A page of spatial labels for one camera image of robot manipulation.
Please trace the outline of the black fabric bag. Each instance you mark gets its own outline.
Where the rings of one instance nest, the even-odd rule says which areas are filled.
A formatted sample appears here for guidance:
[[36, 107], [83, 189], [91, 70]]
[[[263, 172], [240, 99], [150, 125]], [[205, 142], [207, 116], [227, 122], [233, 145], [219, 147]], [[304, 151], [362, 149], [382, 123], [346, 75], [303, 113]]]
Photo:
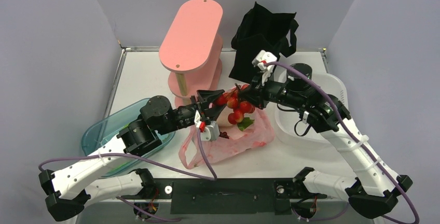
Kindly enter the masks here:
[[272, 13], [264, 6], [254, 3], [243, 17], [231, 47], [236, 51], [234, 65], [229, 77], [250, 83], [257, 74], [252, 61], [264, 50], [278, 60], [289, 57], [297, 51], [295, 32], [299, 25], [296, 13]]

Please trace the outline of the pink plastic grocery bag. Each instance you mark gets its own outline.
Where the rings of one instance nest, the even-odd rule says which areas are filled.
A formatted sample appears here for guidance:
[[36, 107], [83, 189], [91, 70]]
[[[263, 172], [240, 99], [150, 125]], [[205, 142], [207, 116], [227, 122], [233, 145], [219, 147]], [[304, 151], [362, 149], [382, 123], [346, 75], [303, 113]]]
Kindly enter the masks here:
[[[237, 126], [222, 128], [220, 136], [212, 142], [202, 141], [202, 148], [210, 164], [229, 159], [247, 150], [264, 147], [275, 138], [273, 127], [268, 115], [259, 108], [254, 111], [254, 123], [243, 132]], [[198, 147], [197, 131], [194, 126], [189, 128], [189, 135], [183, 141], [178, 157], [186, 169], [194, 169], [204, 165], [205, 161]]]

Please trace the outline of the red cherry tomato bunch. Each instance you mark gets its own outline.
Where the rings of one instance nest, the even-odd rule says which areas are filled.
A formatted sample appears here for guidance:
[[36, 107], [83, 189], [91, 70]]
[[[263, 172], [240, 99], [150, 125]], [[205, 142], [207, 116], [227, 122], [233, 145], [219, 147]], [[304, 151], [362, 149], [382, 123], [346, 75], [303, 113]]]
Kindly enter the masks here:
[[222, 96], [220, 96], [215, 102], [215, 105], [227, 105], [227, 107], [233, 109], [233, 114], [229, 114], [229, 122], [235, 126], [237, 123], [241, 122], [244, 117], [250, 117], [254, 119], [255, 107], [247, 102], [240, 100], [238, 93], [240, 90], [245, 89], [248, 84], [235, 85], [234, 88], [226, 91]]

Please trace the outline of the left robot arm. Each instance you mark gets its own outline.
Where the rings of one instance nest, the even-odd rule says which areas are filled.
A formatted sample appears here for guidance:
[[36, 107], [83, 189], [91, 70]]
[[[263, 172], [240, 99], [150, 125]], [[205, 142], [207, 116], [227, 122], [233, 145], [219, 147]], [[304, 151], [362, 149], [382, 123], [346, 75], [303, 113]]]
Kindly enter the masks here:
[[215, 101], [223, 94], [223, 90], [199, 90], [188, 105], [175, 109], [167, 97], [151, 97], [135, 120], [89, 156], [75, 157], [72, 165], [61, 170], [41, 169], [38, 177], [48, 212], [54, 220], [65, 221], [96, 202], [126, 195], [152, 196], [155, 184], [147, 169], [112, 178], [104, 175], [131, 159], [144, 161], [145, 154], [161, 145], [161, 135], [180, 129], [194, 127], [199, 148], [216, 140], [223, 107]]

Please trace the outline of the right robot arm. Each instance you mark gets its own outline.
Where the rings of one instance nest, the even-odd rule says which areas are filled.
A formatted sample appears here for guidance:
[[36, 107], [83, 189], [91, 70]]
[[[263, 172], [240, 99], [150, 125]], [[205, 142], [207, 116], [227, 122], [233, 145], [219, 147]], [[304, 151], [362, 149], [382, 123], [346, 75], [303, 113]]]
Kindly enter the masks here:
[[363, 217], [388, 218], [398, 198], [407, 197], [411, 178], [386, 166], [371, 148], [368, 136], [359, 132], [344, 104], [305, 74], [286, 66], [293, 75], [291, 81], [271, 80], [277, 65], [276, 61], [257, 62], [257, 76], [239, 97], [260, 109], [269, 102], [294, 109], [302, 122], [332, 144], [354, 172], [353, 177], [342, 177], [306, 167], [294, 177], [295, 194], [301, 198], [324, 194], [348, 202]]

